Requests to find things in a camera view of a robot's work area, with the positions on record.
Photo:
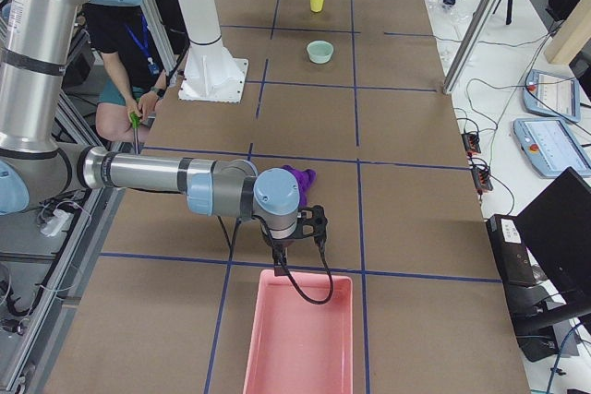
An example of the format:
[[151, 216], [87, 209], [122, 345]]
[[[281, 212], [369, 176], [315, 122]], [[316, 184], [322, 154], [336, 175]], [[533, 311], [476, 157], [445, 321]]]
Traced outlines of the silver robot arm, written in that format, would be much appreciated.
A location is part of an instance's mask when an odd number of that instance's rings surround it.
[[1, 53], [1, 210], [20, 212], [84, 188], [183, 194], [198, 214], [258, 220], [275, 272], [284, 248], [302, 236], [299, 190], [281, 168], [248, 161], [170, 159], [54, 141], [51, 130], [78, 8], [138, 6], [142, 0], [12, 0]]

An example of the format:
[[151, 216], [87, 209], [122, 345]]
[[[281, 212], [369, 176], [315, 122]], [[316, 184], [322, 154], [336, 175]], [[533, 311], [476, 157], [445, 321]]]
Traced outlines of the person's hand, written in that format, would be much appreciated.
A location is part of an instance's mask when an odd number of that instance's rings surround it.
[[145, 122], [156, 111], [159, 100], [159, 96], [154, 91], [148, 91], [139, 98], [135, 114], [141, 122]]

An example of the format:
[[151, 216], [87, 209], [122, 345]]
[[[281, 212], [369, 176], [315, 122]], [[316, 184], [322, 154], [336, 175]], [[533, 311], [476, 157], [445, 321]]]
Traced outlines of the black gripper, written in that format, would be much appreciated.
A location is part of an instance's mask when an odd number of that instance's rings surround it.
[[274, 231], [264, 223], [261, 224], [261, 232], [265, 244], [273, 250], [272, 258], [274, 276], [286, 277], [288, 275], [288, 267], [284, 249], [296, 242], [297, 238], [293, 235], [284, 238], [276, 238], [273, 236]]

